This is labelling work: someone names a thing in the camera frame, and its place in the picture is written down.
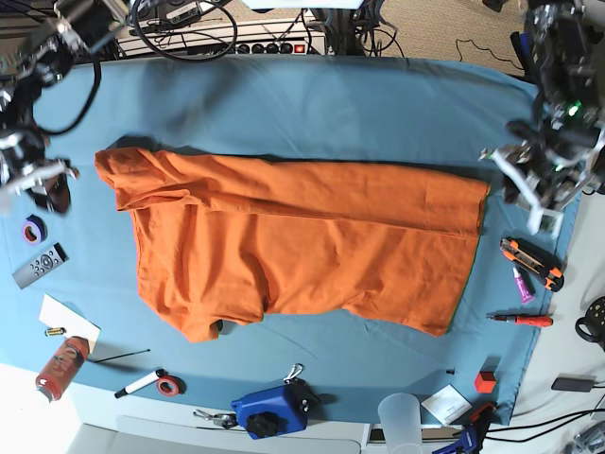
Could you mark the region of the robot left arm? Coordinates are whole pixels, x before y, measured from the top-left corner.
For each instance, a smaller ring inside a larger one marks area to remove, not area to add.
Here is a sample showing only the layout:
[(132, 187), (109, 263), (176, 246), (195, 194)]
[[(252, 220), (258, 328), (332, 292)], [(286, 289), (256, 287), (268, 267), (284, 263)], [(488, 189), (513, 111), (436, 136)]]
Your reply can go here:
[(507, 125), (520, 144), (480, 156), (504, 174), (503, 196), (527, 210), (532, 235), (558, 236), (565, 207), (586, 187), (604, 188), (604, 106), (588, 34), (603, 24), (601, 1), (529, 1), (526, 32), (513, 41), (537, 88), (531, 119)]

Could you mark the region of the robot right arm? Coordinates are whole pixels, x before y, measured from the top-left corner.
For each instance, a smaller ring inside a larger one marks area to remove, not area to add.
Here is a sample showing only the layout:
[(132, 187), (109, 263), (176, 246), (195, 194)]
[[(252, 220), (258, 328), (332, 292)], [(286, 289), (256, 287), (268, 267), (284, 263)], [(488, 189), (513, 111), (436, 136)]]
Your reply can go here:
[[(55, 15), (20, 44), (1, 55), (1, 212), (11, 197), (27, 194), (42, 209), (64, 214), (71, 204), (67, 179), (78, 170), (67, 159), (45, 156), (48, 139), (73, 130), (88, 113), (101, 81), (96, 53), (111, 41), (130, 16), (127, 1), (58, 1)], [(39, 126), (33, 107), (42, 90), (62, 81), (78, 57), (90, 57), (94, 83), (84, 106), (68, 126)]]

